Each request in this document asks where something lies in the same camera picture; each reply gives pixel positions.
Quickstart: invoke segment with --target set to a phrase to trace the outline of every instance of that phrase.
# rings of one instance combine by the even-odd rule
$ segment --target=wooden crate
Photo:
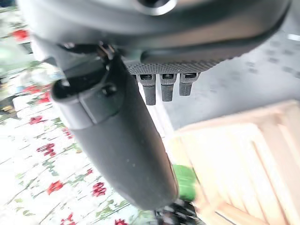
[[[300,225],[298,102],[189,125],[166,147],[194,168],[207,225]]]

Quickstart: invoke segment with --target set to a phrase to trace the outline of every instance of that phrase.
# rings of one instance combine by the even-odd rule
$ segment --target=floral fabric
[[[156,225],[119,196],[93,166],[48,101],[26,90],[18,117],[0,126],[0,224]]]

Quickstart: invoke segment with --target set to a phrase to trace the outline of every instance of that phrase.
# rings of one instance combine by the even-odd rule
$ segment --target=concrete floor
[[[300,35],[299,21],[300,0],[295,0],[277,34],[250,53],[201,73],[189,97],[179,96],[177,79],[173,101],[163,103],[173,128],[288,99],[300,100],[300,36],[293,36],[298,41],[289,39],[290,34]]]

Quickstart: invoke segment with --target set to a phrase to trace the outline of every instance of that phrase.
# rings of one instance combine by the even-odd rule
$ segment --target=red flower pattern
[[[60,180],[58,180],[55,183],[51,183],[51,185],[49,186],[49,188],[47,189],[47,193],[48,195],[50,195],[53,191],[58,191],[59,189],[61,189],[63,187],[63,183],[61,183]]]
[[[125,223],[125,220],[115,220],[114,221],[114,225],[128,225],[127,223]]]
[[[52,157],[52,156],[56,155],[56,153],[54,152],[53,147],[54,147],[54,143],[49,143],[47,145],[44,145],[44,146],[38,148],[37,152],[47,151],[47,152],[44,153],[44,156],[50,155]]]
[[[12,35],[18,40],[23,41],[28,37],[28,32],[26,30],[16,30]]]
[[[39,89],[37,86],[29,86],[23,90],[23,92],[29,92],[30,94],[39,93],[41,91],[42,90]]]
[[[102,182],[99,182],[97,184],[94,184],[93,186],[93,196],[100,196],[100,195],[105,195],[105,192],[106,192],[106,188],[103,187],[104,186],[104,183]]]
[[[91,174],[92,172],[93,172],[92,169],[88,169],[87,174],[89,175],[89,174]]]
[[[46,91],[43,95],[42,98],[38,101],[38,103],[46,103],[50,102],[50,94],[49,91]]]
[[[36,116],[36,117],[32,117],[30,118],[29,124],[33,125],[33,124],[38,124],[40,122],[45,122],[45,120],[42,120],[42,116]]]
[[[68,130],[68,128],[63,128],[62,132],[67,136],[68,139],[72,139],[74,136],[71,134],[71,132]]]
[[[60,225],[65,225],[65,222],[67,221],[71,222],[68,225],[75,225],[76,223],[73,221],[72,217],[73,217],[73,213],[71,212],[71,214],[66,219],[61,219],[62,223]]]

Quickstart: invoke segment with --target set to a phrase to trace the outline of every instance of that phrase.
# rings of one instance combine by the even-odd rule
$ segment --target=green object
[[[196,198],[194,170],[183,165],[173,165],[173,171],[178,181],[180,199],[193,201]]]

